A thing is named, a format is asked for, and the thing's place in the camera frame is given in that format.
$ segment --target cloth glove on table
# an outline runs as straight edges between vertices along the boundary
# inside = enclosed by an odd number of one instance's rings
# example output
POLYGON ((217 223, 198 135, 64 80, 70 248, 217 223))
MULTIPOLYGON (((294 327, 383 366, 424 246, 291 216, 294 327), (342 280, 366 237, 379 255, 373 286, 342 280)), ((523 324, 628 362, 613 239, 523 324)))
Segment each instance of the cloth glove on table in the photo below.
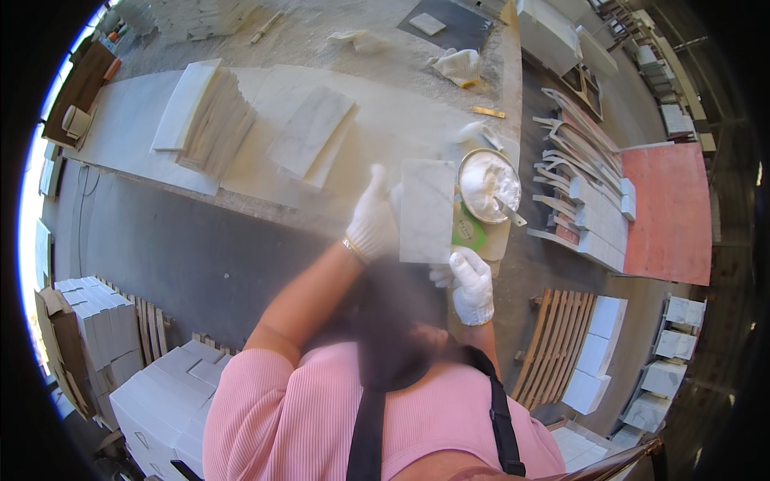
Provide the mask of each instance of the cloth glove on table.
POLYGON ((431 265, 430 280, 436 287, 453 286, 454 310, 466 326, 480 326, 494 315, 492 270, 473 250, 452 246, 446 265, 431 265))
POLYGON ((372 165, 372 182, 359 199, 345 236, 364 262, 398 250, 398 227, 390 207, 385 168, 380 164, 372 165))

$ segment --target wooden crate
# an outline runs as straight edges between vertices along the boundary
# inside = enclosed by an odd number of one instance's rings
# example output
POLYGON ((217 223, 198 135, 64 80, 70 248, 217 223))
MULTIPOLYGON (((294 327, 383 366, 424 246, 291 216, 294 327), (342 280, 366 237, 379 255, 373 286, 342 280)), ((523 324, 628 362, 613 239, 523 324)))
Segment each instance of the wooden crate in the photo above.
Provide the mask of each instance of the wooden crate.
POLYGON ((545 289, 543 296, 534 300, 540 311, 511 398, 529 410, 561 400, 595 303, 595 294, 552 289, 545 289))

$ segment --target white paste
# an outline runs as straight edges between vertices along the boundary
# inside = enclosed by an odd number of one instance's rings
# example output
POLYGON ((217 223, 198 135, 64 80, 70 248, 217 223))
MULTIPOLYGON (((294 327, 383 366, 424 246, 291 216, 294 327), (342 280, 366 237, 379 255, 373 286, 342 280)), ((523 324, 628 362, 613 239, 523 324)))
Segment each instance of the white paste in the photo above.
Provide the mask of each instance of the white paste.
POLYGON ((514 211, 521 201, 521 183, 514 178, 513 168, 492 152, 479 152, 466 161, 460 190, 470 210, 492 221, 506 217, 495 196, 514 211))

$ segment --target factory floor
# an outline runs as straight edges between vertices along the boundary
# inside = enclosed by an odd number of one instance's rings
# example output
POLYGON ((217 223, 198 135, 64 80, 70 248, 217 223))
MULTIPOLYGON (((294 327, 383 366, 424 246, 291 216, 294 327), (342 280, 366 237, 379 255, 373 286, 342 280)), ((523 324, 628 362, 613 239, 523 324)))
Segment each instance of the factory floor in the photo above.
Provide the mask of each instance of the factory floor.
MULTIPOLYGON (((665 132, 654 99, 636 68, 618 49, 620 74, 602 84, 601 127, 620 147, 661 142, 665 132)), ((542 229, 548 211, 528 202, 543 193, 532 182, 532 164, 546 148, 544 130, 533 116, 548 117, 553 102, 541 87, 557 87, 543 72, 524 64, 524 111, 520 177, 521 215, 542 229)), ((328 245, 327 239, 155 189, 97 169, 67 162, 59 198, 46 201, 43 222, 54 238, 54 277, 100 275, 122 291, 153 302, 175 323, 169 347, 205 332, 225 346, 241 349, 270 300, 328 245)), ((687 295, 688 286, 652 279, 616 278, 600 266, 554 243, 512 228, 507 252, 494 281, 497 353, 505 386, 515 384, 536 312, 529 298, 543 289, 570 289, 629 299, 624 328, 608 374, 613 380, 599 409, 577 420, 596 433, 613 432, 647 360, 666 292, 687 295)), ((457 319, 450 313, 450 330, 457 319)), ((540 406, 533 416, 545 424, 574 417, 563 403, 540 406)))

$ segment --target wooden pallet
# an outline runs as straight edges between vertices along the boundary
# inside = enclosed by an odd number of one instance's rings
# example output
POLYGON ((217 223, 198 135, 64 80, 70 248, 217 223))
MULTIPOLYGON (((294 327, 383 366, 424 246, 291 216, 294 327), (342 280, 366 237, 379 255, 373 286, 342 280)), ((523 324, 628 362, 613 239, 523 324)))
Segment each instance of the wooden pallet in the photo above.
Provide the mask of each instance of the wooden pallet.
POLYGON ((111 282, 99 276, 96 276, 96 278, 136 306, 136 327, 139 330, 139 340, 142 345, 139 351, 143 365, 149 366, 152 364, 152 361, 166 354, 169 351, 166 341, 166 328, 173 324, 174 318, 164 314, 161 309, 155 307, 151 302, 147 302, 133 294, 121 292, 111 282))
POLYGON ((551 289, 534 299, 540 311, 511 398, 529 410, 561 400, 588 333, 595 303, 595 294, 551 289))
MULTIPOLYGON (((216 349, 216 342, 214 342, 214 339, 211 339, 208 334, 204 334, 202 332, 193 332, 192 340, 202 342, 203 344, 206 344, 207 346, 211 346, 214 349, 216 349)), ((238 354, 240 352, 240 350, 238 349, 231 349, 221 344, 219 344, 219 350, 224 352, 225 354, 230 354, 231 356, 234 356, 235 354, 238 354)))

